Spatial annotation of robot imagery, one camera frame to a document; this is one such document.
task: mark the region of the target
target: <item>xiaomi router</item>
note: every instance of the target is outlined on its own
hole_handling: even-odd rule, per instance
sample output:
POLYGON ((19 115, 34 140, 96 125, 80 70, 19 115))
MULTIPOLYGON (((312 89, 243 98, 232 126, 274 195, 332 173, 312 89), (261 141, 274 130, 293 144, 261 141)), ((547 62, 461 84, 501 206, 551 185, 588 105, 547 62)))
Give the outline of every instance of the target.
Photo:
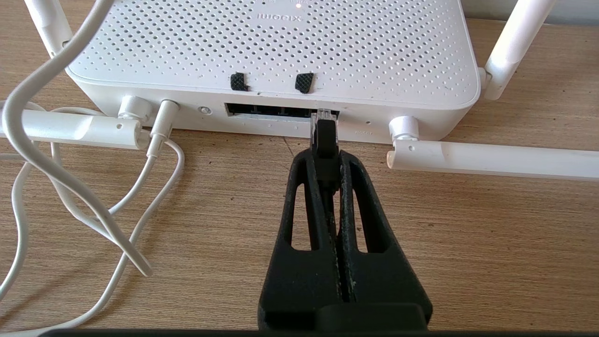
POLYGON ((111 116, 134 95, 176 128, 308 137, 324 108, 372 143, 399 116, 443 138, 481 88, 459 0, 118 0, 67 72, 111 116))

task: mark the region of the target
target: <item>black rubber pad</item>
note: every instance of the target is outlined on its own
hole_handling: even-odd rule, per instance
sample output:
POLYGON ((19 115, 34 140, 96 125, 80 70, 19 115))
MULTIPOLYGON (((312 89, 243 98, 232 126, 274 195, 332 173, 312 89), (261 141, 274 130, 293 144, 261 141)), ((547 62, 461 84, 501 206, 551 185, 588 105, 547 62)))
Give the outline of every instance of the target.
POLYGON ((313 73, 298 74, 295 78, 295 89, 299 90, 302 94, 309 93, 313 78, 313 73))
POLYGON ((247 91, 249 87, 246 85, 246 77, 243 73, 235 73, 231 75, 231 90, 247 91))

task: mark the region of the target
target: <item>black clamp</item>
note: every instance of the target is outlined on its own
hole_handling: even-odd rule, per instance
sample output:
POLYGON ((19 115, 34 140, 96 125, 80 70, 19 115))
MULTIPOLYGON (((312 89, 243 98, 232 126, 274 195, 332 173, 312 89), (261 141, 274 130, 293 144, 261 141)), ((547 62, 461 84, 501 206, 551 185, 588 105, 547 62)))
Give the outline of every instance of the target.
POLYGON ((402 252, 366 169, 338 150, 334 117, 312 120, 311 148, 289 173, 279 234, 258 309, 260 329, 426 330, 432 304, 402 252), (296 190, 304 184, 311 251, 291 246, 296 190), (340 191, 340 229, 333 195, 340 191), (355 193, 368 252, 358 251, 355 193))

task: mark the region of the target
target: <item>wood grain surface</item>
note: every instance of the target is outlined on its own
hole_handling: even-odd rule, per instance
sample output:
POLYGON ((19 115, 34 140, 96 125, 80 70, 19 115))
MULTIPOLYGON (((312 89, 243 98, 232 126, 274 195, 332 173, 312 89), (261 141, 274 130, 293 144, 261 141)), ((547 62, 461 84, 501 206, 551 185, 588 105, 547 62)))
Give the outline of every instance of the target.
MULTIPOLYGON (((90 1, 63 0, 76 29, 90 1)), ((479 64, 503 23, 469 20, 479 64)), ((497 102, 477 103, 446 140, 599 150, 599 28, 544 26, 497 102)), ((0 98, 47 59, 21 0, 0 11, 0 98)), ((61 74, 34 101, 95 106, 61 74)), ((84 327, 254 329, 292 158, 306 139, 175 130, 182 179, 138 245, 155 268, 129 266, 84 327)), ((365 164, 395 234, 434 304, 431 329, 599 330, 599 184, 390 171, 387 145, 342 143, 365 164)), ((0 151, 12 152, 6 140, 0 151)), ((107 204, 133 184, 142 152, 64 146, 65 167, 107 204)), ((174 167, 165 151, 117 221, 126 233, 174 167)), ((0 276, 13 259, 10 189, 0 174, 0 276)), ((0 331, 43 327, 87 311, 119 250, 74 220, 48 179, 25 188, 31 248, 0 304, 0 331)), ((306 240, 305 229, 297 244, 306 240)))

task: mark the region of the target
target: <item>tangled white cable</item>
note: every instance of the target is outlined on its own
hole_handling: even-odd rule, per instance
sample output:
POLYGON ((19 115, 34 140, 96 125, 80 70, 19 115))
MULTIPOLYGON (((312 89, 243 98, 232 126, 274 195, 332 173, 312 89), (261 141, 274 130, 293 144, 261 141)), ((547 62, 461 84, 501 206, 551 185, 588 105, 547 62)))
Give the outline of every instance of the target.
MULTIPOLYGON (((39 67, 29 75, 21 84, 15 88, 3 103, 2 127, 6 137, 13 145, 18 154, 0 154, 0 160, 22 160, 24 165, 17 175, 12 190, 12 206, 17 223, 17 252, 15 259, 6 278, 0 285, 0 300, 6 295, 12 284, 15 282, 19 271, 23 266, 28 247, 29 228, 26 219, 25 208, 23 206, 23 185, 29 172, 33 167, 38 168, 45 173, 56 188, 60 199, 69 212, 82 223, 94 229, 108 240, 114 242, 122 251, 123 255, 117 265, 107 288, 93 306, 85 314, 62 324, 42 329, 27 330, 22 332, 5 333, 0 336, 37 336, 40 333, 50 329, 75 327, 93 317, 108 302, 120 277, 125 269, 128 260, 140 270, 143 275, 149 276, 152 273, 148 261, 143 255, 135 249, 135 242, 141 233, 144 225, 148 221, 152 212, 159 206, 165 198, 168 191, 174 186, 180 177, 184 155, 181 148, 172 140, 169 140, 170 129, 174 115, 178 112, 179 106, 172 101, 163 101, 158 111, 158 116, 154 127, 150 132, 151 141, 147 151, 147 161, 142 169, 137 181, 131 190, 121 201, 108 209, 104 203, 89 189, 83 182, 78 180, 71 173, 62 167, 60 158, 60 148, 57 143, 51 143, 52 158, 48 158, 37 148, 37 142, 31 142, 25 133, 22 116, 24 109, 45 111, 40 106, 28 102, 41 88, 43 88, 52 78, 58 75, 72 60, 86 47, 92 37, 96 34, 104 17, 108 13, 114 0, 96 0, 89 15, 81 25, 73 38, 66 43, 64 48, 55 54, 54 58, 39 67), (177 166, 160 193, 155 197, 150 206, 144 212, 129 240, 122 233, 114 221, 113 215, 125 207, 140 191, 146 181, 156 159, 159 155, 162 144, 171 147, 178 156, 177 166), (94 212, 95 218, 85 215, 74 203, 69 192, 73 192, 81 198, 89 208, 94 212)), ((102 115, 90 109, 64 107, 53 110, 52 112, 78 113, 84 115, 102 115)))

